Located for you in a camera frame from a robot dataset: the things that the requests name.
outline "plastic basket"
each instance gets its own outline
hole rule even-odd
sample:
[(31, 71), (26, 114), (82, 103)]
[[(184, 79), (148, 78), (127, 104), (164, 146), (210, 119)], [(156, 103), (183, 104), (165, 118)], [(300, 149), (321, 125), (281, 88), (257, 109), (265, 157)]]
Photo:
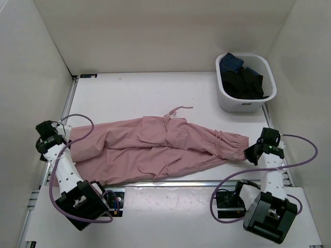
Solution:
[(268, 62), (261, 56), (255, 54), (234, 53), (237, 58), (242, 59), (245, 63), (244, 68), (249, 67), (263, 76), (262, 88), (265, 96), (269, 96), (266, 99), (261, 100), (245, 100), (236, 99), (229, 96), (222, 84), (221, 72), (219, 69), (219, 63), (226, 53), (220, 55), (216, 59), (216, 73), (217, 73), (217, 95), (218, 101), (222, 109), (227, 112), (256, 112), (262, 105), (275, 97), (277, 93), (276, 83), (271, 73)]

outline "white table surface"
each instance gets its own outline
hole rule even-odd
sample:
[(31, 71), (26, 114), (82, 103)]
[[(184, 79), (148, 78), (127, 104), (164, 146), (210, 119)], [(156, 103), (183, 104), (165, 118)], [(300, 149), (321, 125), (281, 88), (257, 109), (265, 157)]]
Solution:
[[(262, 109), (253, 114), (225, 112), (218, 104), (215, 72), (105, 73), (96, 78), (79, 79), (70, 114), (90, 117), (94, 123), (128, 120), (142, 116), (163, 116), (178, 106), (176, 117), (210, 129), (249, 137), (253, 145), (267, 122)], [(88, 121), (72, 117), (73, 127)], [(210, 181), (247, 168), (249, 162), (227, 163), (203, 172), (163, 181)], [(239, 175), (234, 179), (259, 180), (260, 173)]]
[(242, 221), (216, 222), (209, 212), (214, 188), (126, 187), (123, 217), (110, 224), (91, 224), (83, 231), (54, 209), (48, 189), (40, 189), (25, 238), (36, 241), (36, 248), (309, 248), (322, 244), (302, 188), (285, 189), (298, 197), (304, 208), (281, 245), (244, 231)]

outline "black cloth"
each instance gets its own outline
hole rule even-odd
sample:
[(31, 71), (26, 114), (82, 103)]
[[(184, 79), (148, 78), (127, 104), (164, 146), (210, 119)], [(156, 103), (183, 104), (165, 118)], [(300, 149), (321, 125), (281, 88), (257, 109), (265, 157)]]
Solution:
[(228, 95), (237, 99), (265, 99), (262, 89), (263, 76), (254, 75), (249, 68), (241, 68), (239, 73), (222, 72), (223, 88)]

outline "pink pants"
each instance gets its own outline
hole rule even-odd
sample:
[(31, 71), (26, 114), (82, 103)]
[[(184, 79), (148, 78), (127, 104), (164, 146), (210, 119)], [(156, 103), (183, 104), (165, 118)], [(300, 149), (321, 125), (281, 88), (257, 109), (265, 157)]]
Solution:
[[(101, 184), (160, 180), (200, 172), (228, 160), (245, 160), (248, 137), (171, 118), (178, 108), (164, 117), (95, 125), (86, 139), (71, 146), (81, 177)], [(71, 139), (82, 137), (90, 128), (73, 128)]]

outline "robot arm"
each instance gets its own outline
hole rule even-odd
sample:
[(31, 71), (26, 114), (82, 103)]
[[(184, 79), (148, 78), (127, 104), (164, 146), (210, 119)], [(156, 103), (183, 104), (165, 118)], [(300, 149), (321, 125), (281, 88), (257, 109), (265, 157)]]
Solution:
[[(245, 150), (245, 156), (260, 168), (281, 167), (284, 153), (279, 142), (277, 130), (263, 128), (257, 143)], [(222, 206), (218, 217), (243, 218), (245, 230), (280, 244), (297, 215), (297, 206), (288, 200), (282, 171), (261, 173), (261, 185), (241, 180), (233, 192), (217, 193), (217, 206)]]
[[(58, 126), (56, 122), (44, 121), (36, 127), (40, 138), (36, 148), (41, 160), (48, 161), (52, 168), (59, 159), (55, 172), (61, 197), (56, 204), (65, 212), (84, 219), (96, 220), (110, 210), (103, 196), (104, 188), (96, 181), (83, 180), (71, 159), (70, 149), (66, 148), (60, 158), (59, 152), (69, 140), (71, 127)], [(90, 223), (68, 218), (78, 229), (83, 230)]]

